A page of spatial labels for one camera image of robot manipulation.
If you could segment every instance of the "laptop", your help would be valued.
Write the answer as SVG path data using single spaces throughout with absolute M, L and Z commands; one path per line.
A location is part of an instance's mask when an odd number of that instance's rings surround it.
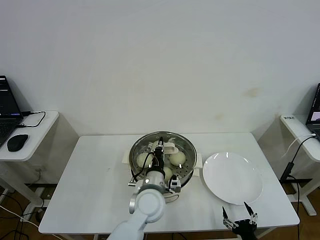
M 320 83 L 315 92 L 306 127 L 320 139 Z
M 22 119 L 23 116 L 11 92 L 7 78 L 0 75 L 0 147 Z

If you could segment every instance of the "round plate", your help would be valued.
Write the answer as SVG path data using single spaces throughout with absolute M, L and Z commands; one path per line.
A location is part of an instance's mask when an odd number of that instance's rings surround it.
M 263 190 L 260 172 L 248 159 L 233 152 L 210 156 L 202 172 L 211 192 L 230 204 L 252 203 Z

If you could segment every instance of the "wall stain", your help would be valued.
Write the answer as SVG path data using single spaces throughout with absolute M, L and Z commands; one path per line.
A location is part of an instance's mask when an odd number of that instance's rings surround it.
M 225 115 L 223 113 L 219 113 L 217 115 L 214 116 L 215 120 L 220 121 L 225 117 Z
M 243 95 L 249 98 L 256 98 L 259 95 L 260 91 L 261 89 L 259 87 L 253 87 L 245 91 Z

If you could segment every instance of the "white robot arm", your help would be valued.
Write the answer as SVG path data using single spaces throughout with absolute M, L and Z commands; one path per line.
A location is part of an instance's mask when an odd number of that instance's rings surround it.
M 166 201 L 155 189 L 146 189 L 135 200 L 135 210 L 128 221 L 120 223 L 108 240 L 142 240 L 147 223 L 158 221 L 165 212 Z
M 164 142 L 160 138 L 157 147 L 149 153 L 154 156 L 152 166 L 146 171 L 146 177 L 137 182 L 134 175 L 129 186 L 135 187 L 130 199 L 129 212 L 132 214 L 128 221 L 120 223 L 111 233 L 108 240 L 142 240 L 144 229 L 148 223 L 158 221 L 165 212 L 166 201 L 163 196 L 168 192 L 180 192 L 180 180 L 170 180 L 170 186 L 165 184 L 164 172 Z

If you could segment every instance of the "computer mouse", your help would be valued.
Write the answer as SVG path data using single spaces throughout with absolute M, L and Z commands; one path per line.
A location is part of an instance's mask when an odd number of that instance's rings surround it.
M 28 134 L 20 134 L 11 137 L 7 142 L 9 152 L 16 152 L 22 149 L 28 139 Z

